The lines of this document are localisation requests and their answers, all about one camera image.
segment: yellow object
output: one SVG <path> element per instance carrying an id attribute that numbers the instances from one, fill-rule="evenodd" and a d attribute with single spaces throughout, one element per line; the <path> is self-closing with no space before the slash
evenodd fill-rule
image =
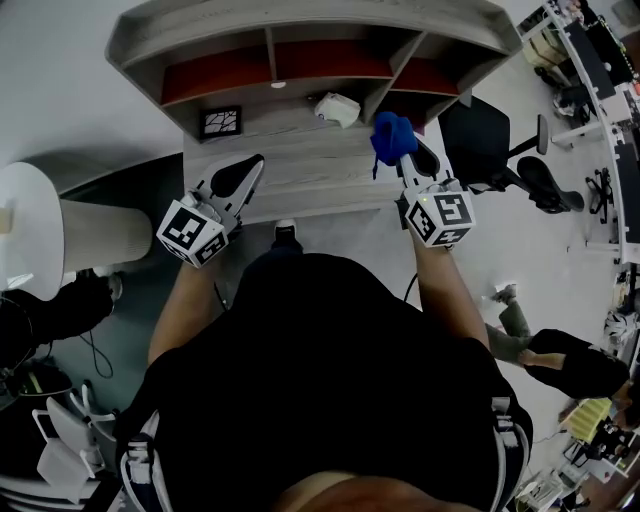
<path id="1" fill-rule="evenodd" d="M 600 422 L 609 415 L 611 400 L 593 398 L 584 400 L 560 424 L 577 440 L 590 443 Z"/>

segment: black chair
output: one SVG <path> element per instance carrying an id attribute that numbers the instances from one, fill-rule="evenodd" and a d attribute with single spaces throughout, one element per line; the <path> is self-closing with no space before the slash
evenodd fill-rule
<path id="1" fill-rule="evenodd" d="M 543 116 L 538 116 L 537 134 L 511 151 L 509 118 L 478 98 L 472 98 L 470 106 L 455 103 L 439 120 L 453 174 L 473 193 L 504 192 L 508 186 L 516 185 L 546 213 L 584 209 L 582 196 L 561 190 L 539 158 L 521 158 L 518 174 L 507 165 L 511 157 L 534 147 L 541 155 L 546 154 L 549 130 Z"/>

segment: black shirt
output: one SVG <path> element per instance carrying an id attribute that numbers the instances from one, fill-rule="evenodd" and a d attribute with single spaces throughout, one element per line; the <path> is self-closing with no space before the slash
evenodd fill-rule
<path id="1" fill-rule="evenodd" d="M 310 254 L 245 272 L 234 306 L 147 371 L 124 442 L 158 409 L 176 512 L 267 510 L 323 470 L 404 480 L 488 510 L 491 398 L 512 390 L 477 340 L 437 334 L 350 260 Z M 529 416 L 513 410 L 531 443 Z"/>
<path id="2" fill-rule="evenodd" d="M 572 398 L 610 398 L 629 379 L 624 362 L 566 332 L 544 329 L 533 337 L 529 349 L 538 354 L 566 354 L 562 370 L 539 366 L 525 366 L 525 370 Z"/>

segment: red shelf panel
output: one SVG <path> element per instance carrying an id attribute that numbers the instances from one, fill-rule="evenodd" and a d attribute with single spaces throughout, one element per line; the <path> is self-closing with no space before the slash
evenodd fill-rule
<path id="1" fill-rule="evenodd" d="M 392 78 L 385 57 L 363 41 L 300 41 L 275 45 L 278 80 L 320 77 Z"/>
<path id="2" fill-rule="evenodd" d="M 410 59 L 396 79 L 393 91 L 430 92 L 457 96 L 458 88 L 438 67 L 438 63 L 430 59 Z"/>
<path id="3" fill-rule="evenodd" d="M 266 46 L 208 55 L 166 69 L 162 105 L 265 82 L 271 82 Z"/>

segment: white box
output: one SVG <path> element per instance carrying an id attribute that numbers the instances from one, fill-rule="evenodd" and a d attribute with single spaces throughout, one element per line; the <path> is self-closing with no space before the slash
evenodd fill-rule
<path id="1" fill-rule="evenodd" d="M 469 192 L 417 194 L 405 216 L 426 247 L 457 244 L 476 225 Z"/>
<path id="2" fill-rule="evenodd" d="M 169 252 L 200 268 L 229 245 L 224 227 L 174 200 L 156 233 Z"/>

